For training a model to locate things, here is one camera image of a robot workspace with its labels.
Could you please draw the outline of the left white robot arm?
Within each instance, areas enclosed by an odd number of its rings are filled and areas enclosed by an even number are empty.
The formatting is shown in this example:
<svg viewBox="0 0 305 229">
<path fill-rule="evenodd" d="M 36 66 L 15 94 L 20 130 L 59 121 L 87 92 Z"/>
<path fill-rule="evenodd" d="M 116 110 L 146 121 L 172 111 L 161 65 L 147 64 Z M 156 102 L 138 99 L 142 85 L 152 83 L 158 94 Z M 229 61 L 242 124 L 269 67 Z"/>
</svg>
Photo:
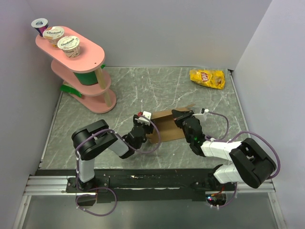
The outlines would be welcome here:
<svg viewBox="0 0 305 229">
<path fill-rule="evenodd" d="M 84 192 L 94 187 L 94 161 L 104 150 L 109 149 L 125 159 L 134 154 L 153 132 L 152 113 L 144 111 L 133 116 L 133 128 L 120 136 L 103 119 L 75 131 L 71 138 L 76 150 L 78 175 L 77 186 Z"/>
</svg>

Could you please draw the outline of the brown cardboard box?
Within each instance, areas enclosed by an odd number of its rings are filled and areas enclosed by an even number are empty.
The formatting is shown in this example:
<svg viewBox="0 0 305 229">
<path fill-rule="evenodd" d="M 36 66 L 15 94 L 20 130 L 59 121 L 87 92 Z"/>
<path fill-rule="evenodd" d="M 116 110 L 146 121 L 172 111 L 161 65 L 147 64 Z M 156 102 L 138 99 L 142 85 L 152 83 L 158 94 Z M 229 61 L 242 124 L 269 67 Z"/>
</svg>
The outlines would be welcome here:
<svg viewBox="0 0 305 229">
<path fill-rule="evenodd" d="M 174 123 L 172 109 L 178 111 L 189 111 L 195 104 L 189 104 L 185 107 L 170 108 L 168 110 L 153 112 L 151 121 L 153 121 L 160 132 L 161 142 L 167 142 L 184 138 L 182 129 L 178 128 Z M 159 137 L 156 130 L 152 134 L 146 135 L 150 143 L 157 144 Z"/>
</svg>

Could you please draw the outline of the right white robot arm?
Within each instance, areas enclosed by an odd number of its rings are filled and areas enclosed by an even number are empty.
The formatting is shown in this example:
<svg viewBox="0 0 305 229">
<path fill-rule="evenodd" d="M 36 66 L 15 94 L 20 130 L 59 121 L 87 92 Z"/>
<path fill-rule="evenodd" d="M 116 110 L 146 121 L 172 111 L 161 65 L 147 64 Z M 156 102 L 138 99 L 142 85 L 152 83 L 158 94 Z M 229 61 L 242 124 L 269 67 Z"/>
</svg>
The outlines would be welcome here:
<svg viewBox="0 0 305 229">
<path fill-rule="evenodd" d="M 253 139 L 237 141 L 243 134 L 238 133 L 233 139 L 225 141 L 203 133 L 202 123 L 210 113 L 208 109 L 196 114 L 193 110 L 172 110 L 176 126 L 182 129 L 186 142 L 198 156 L 216 157 L 228 161 L 227 165 L 219 164 L 205 178 L 204 184 L 210 189 L 219 190 L 227 183 L 244 182 L 251 188 L 259 188 L 268 179 L 276 177 L 280 172 L 280 158 L 275 149 L 266 142 L 273 152 L 273 160 Z"/>
</svg>

